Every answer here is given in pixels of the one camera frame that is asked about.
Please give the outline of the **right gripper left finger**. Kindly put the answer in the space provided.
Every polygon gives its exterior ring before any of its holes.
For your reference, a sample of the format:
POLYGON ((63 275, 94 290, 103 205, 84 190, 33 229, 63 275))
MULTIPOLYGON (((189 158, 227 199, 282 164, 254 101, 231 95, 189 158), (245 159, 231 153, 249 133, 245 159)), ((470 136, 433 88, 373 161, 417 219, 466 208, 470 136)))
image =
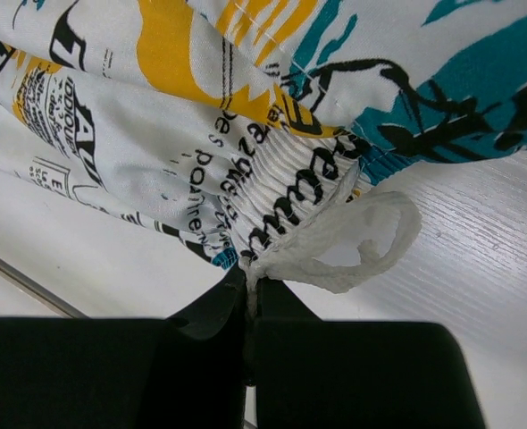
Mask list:
POLYGON ((0 428, 240 428, 246 278, 167 318, 0 317, 0 428))

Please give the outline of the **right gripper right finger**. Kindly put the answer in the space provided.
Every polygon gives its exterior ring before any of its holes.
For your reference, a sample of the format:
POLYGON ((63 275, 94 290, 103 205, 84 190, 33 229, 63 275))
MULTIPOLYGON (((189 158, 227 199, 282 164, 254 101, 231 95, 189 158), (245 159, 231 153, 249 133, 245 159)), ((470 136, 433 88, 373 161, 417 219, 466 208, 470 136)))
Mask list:
POLYGON ((482 428, 454 335, 429 322, 324 321, 283 282, 256 286, 261 428, 482 428))

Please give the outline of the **colourful printed shorts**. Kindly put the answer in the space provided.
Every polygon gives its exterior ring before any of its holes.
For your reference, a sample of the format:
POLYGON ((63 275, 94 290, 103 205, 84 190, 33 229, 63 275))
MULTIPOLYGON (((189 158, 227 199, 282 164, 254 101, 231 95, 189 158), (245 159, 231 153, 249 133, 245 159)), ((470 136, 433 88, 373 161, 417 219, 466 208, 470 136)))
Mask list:
POLYGON ((344 293, 390 269, 420 162, 527 150, 527 1, 0 1, 0 170, 344 293))

